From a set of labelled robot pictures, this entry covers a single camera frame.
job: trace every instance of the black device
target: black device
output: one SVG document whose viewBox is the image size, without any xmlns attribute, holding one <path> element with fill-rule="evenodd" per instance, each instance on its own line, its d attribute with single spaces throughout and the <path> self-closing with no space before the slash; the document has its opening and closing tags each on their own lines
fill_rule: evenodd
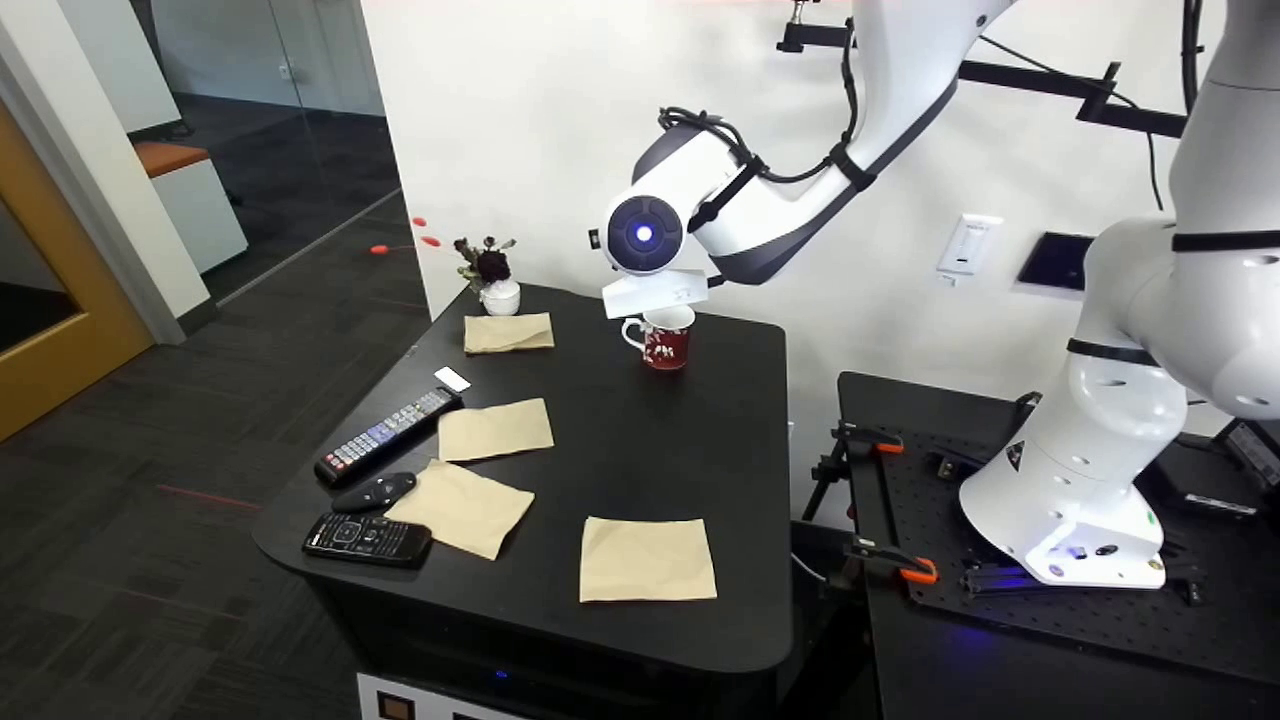
<svg viewBox="0 0 1280 720">
<path fill-rule="evenodd" d="M 368 467 L 401 452 L 406 444 L 430 435 L 445 413 L 466 402 L 466 391 L 471 389 L 466 375 L 458 375 L 452 368 L 442 368 L 435 379 L 442 389 L 416 394 L 414 402 L 401 402 L 395 413 L 368 425 L 342 447 L 324 452 L 316 462 L 321 483 L 328 489 L 352 483 L 355 475 L 365 475 Z"/>
<path fill-rule="evenodd" d="M 361 481 L 355 489 L 342 493 L 342 497 L 332 498 L 332 510 L 349 510 L 349 514 L 385 510 L 385 509 L 394 509 L 401 497 L 410 497 L 414 489 L 416 489 L 416 475 L 414 475 L 414 471 L 372 475 L 372 481 Z"/>
<path fill-rule="evenodd" d="M 304 552 L 355 558 L 355 565 L 388 565 L 416 569 L 434 548 L 434 532 L 425 525 L 395 525 L 385 514 L 346 514 L 328 510 L 314 525 Z"/>
</svg>

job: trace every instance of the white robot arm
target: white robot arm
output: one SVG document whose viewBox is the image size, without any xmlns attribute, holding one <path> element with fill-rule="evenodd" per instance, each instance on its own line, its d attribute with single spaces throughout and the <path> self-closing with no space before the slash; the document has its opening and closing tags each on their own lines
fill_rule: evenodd
<svg viewBox="0 0 1280 720">
<path fill-rule="evenodd" d="M 861 0 L 865 112 L 798 201 L 729 124 L 669 124 L 609 214 L 609 257 L 640 281 L 624 311 L 672 304 L 661 275 L 686 235 L 724 281 L 777 275 L 930 127 L 1009 2 Z M 968 525 L 1039 584 L 1164 584 L 1164 532 L 1132 481 L 1183 426 L 1183 389 L 1233 415 L 1280 415 L 1278 127 L 1280 0 L 1233 0 L 1172 167 L 1178 218 L 1123 218 L 1095 235 L 1055 389 L 961 489 Z"/>
</svg>

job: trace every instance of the red cup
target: red cup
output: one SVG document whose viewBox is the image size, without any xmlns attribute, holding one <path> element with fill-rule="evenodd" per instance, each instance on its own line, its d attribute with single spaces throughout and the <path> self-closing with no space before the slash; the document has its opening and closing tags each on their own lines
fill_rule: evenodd
<svg viewBox="0 0 1280 720">
<path fill-rule="evenodd" d="M 646 355 L 652 371 L 686 371 L 692 321 L 692 308 L 658 308 L 646 311 L 646 321 L 624 321 L 619 336 Z"/>
</svg>

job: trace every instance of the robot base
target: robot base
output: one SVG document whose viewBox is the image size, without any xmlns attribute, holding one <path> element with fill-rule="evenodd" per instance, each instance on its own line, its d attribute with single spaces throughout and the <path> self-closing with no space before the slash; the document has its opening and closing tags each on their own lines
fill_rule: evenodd
<svg viewBox="0 0 1280 720">
<path fill-rule="evenodd" d="M 961 509 L 1039 584 L 1164 589 L 1164 527 L 1132 481 L 1183 415 L 1161 368 L 1067 355 L 1055 391 L 961 483 Z"/>
</svg>

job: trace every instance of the doorway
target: doorway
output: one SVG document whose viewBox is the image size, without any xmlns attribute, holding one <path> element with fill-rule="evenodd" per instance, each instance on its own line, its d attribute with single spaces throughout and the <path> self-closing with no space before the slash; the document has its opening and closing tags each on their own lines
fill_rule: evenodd
<svg viewBox="0 0 1280 720">
<path fill-rule="evenodd" d="M 147 349 L 71 205 L 0 99 L 0 439 Z"/>
</svg>

